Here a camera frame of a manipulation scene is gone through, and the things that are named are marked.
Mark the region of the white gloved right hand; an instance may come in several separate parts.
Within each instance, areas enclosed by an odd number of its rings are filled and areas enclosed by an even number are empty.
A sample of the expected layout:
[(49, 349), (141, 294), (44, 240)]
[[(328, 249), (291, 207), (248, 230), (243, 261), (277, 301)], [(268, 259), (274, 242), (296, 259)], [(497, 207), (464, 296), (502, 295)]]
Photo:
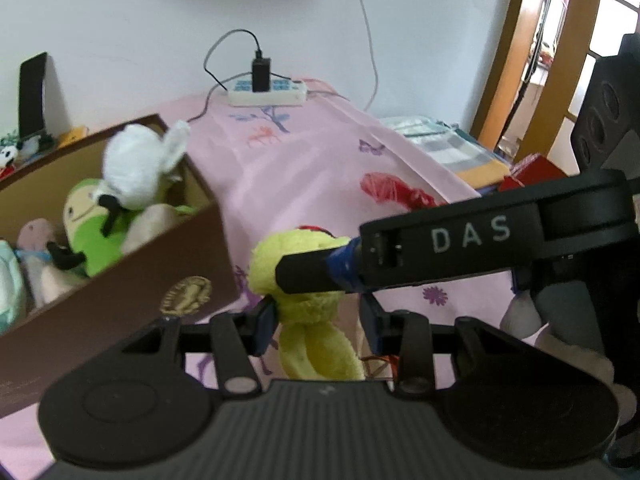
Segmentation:
[(636, 414), (637, 397), (629, 388), (614, 382), (613, 363), (601, 353), (566, 344), (553, 336), (549, 325), (542, 322), (529, 292), (519, 292), (512, 298), (500, 322), (500, 330), (521, 340), (536, 335), (536, 348), (607, 384), (616, 396), (621, 424), (629, 422)]

